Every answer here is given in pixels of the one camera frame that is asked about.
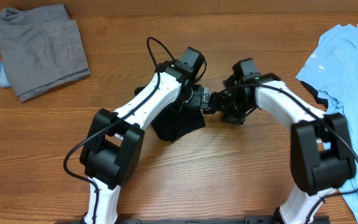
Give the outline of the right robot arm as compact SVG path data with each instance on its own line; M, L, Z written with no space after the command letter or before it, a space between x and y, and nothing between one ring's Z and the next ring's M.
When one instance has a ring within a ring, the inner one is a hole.
M326 114L296 96L276 74L261 74L251 58L232 67L225 89L209 98L208 113L220 111L226 123L242 125L256 109L269 112L290 132L294 188L271 217L247 223L329 223L315 214L328 197L356 174L346 118Z

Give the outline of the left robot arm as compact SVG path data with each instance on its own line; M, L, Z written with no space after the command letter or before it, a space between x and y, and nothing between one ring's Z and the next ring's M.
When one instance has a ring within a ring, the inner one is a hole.
M208 105L209 91L197 83L205 67L202 53L188 47L181 59L159 64L150 83L138 88L130 102L95 114L80 155L91 182L81 223L117 221L119 192L138 165L148 126L170 142L205 126L201 111Z

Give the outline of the black t-shirt with logo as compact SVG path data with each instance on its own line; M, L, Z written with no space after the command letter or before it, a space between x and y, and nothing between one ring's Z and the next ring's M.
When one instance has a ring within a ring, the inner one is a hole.
M177 103L179 87L158 89L153 96L134 113L135 122L146 130L152 126L163 141L174 142L182 136L205 127L198 108L187 108Z

